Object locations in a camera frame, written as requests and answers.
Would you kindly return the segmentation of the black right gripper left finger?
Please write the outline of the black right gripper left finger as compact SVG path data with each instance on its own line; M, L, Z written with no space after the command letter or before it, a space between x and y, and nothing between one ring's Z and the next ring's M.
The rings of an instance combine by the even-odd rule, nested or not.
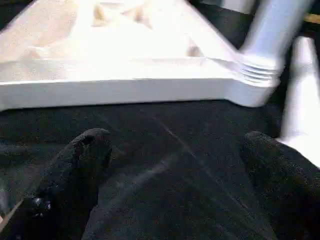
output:
M110 133L86 130L52 160L33 194L0 224L2 240L79 240L98 203L101 178L110 164Z

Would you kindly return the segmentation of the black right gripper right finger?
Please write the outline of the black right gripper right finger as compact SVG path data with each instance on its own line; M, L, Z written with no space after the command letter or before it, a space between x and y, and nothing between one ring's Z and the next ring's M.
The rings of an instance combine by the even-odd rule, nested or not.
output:
M279 240L320 238L320 170L264 133L243 137L240 157Z

